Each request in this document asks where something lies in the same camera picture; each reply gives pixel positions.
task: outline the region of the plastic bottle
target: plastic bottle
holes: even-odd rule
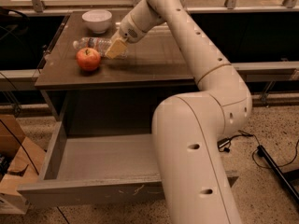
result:
[[[73,42],[74,49],[92,48],[96,49],[102,57],[111,45],[111,39],[102,37],[82,37],[79,41]],[[127,50],[120,54],[117,58],[124,59],[128,55]]]

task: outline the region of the drawer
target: drawer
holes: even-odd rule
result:
[[[151,118],[191,86],[67,91],[39,179],[18,192],[36,207],[164,197]]]

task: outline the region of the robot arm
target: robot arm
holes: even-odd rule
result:
[[[131,23],[145,26],[145,33],[155,24],[167,22],[200,90],[166,99],[157,107],[152,121],[172,223],[241,223],[217,141],[232,135],[247,121],[252,104],[246,84],[184,10],[181,0],[143,1],[130,13]],[[142,21],[148,26],[140,25]],[[128,34],[117,33],[115,41],[138,40],[131,38],[134,33],[130,37]]]

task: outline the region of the speckled floor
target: speckled floor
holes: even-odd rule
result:
[[[269,106],[255,102],[249,123],[243,128],[253,133],[278,163],[292,159],[299,139],[299,98],[280,99],[269,96]],[[52,116],[31,111],[17,118],[32,140],[47,148],[54,127]],[[269,169],[260,168],[252,160],[257,147],[254,138],[238,137],[233,140],[230,153],[222,153],[226,170],[237,171],[239,178],[232,187],[244,224],[296,224],[299,223],[298,204],[282,189]],[[262,166],[265,162],[258,156]],[[283,171],[299,168],[299,157]],[[71,224],[167,224],[170,223],[165,200],[147,203],[116,203],[60,207]],[[24,216],[0,215],[1,224],[66,223],[57,208],[30,207]]]

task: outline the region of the black metal stand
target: black metal stand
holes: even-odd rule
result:
[[[277,164],[272,160],[271,156],[265,150],[263,146],[258,146],[258,154],[260,157],[264,157],[269,166],[272,168],[274,173],[278,176],[282,184],[286,187],[291,196],[295,199],[295,201],[299,204],[299,194],[297,190],[293,187],[293,185],[289,182],[287,177],[281,172]]]

